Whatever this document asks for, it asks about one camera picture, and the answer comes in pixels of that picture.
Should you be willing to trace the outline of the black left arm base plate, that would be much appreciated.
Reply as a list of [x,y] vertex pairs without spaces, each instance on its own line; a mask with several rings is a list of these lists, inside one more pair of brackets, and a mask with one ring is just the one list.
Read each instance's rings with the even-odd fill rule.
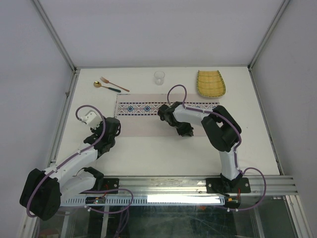
[[104,191],[104,193],[106,190],[111,190],[110,192],[106,192],[106,194],[118,194],[118,188],[119,178],[104,178],[102,185],[102,191]]

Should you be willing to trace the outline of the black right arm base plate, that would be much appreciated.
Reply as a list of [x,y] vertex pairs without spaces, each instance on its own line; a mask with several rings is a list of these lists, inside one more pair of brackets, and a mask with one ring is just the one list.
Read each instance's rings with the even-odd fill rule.
[[241,178],[236,185],[230,186],[229,183],[224,182],[220,177],[207,178],[206,189],[208,194],[222,194],[227,196],[234,193],[241,194],[251,193],[251,187],[247,178]]

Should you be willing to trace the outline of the gold spoon green handle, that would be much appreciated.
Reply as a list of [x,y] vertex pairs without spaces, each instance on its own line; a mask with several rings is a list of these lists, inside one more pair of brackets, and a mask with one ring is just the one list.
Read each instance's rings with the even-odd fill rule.
[[121,90],[115,89],[115,88],[112,88],[112,87],[103,86],[99,81],[95,81],[95,82],[93,83],[93,85],[94,85],[96,88],[101,88],[101,87],[103,87],[103,88],[106,88],[106,89],[108,89],[108,90],[111,90],[111,91],[114,91],[114,92],[117,92],[117,93],[121,93]]

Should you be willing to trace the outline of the patterned white placemat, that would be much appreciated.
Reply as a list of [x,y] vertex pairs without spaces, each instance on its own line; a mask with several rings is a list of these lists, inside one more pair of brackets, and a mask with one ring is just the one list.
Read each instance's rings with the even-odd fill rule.
[[176,129],[161,121],[158,109],[167,104],[183,101],[182,94],[119,94],[114,116],[121,122],[122,136],[177,136]]

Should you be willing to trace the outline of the yellow woven pattern plate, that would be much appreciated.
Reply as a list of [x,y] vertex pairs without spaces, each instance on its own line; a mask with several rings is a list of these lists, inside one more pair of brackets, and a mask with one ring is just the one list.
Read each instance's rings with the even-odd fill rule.
[[219,70],[197,73],[196,87],[198,93],[207,98],[219,98],[226,93],[226,86]]

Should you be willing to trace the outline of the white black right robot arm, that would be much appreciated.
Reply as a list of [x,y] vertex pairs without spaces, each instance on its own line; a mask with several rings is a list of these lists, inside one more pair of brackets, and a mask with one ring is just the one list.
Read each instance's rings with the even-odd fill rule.
[[175,102],[171,106],[160,106],[158,116],[161,121],[176,128],[180,136],[191,137],[194,135],[192,125],[201,126],[211,145],[219,151],[222,188],[227,192],[233,192],[238,188],[242,175],[236,150],[242,142],[242,130],[225,107],[218,105],[208,111]]

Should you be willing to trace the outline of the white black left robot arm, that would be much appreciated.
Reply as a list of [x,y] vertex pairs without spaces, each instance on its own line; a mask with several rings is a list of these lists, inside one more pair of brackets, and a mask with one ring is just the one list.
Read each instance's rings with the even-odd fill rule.
[[55,164],[43,171],[33,169],[27,176],[19,203],[43,221],[53,217],[61,203],[77,194],[103,189],[103,173],[90,164],[115,145],[121,123],[112,117],[89,117],[87,125],[92,135],[84,139],[79,152],[70,161],[63,160],[62,167]]

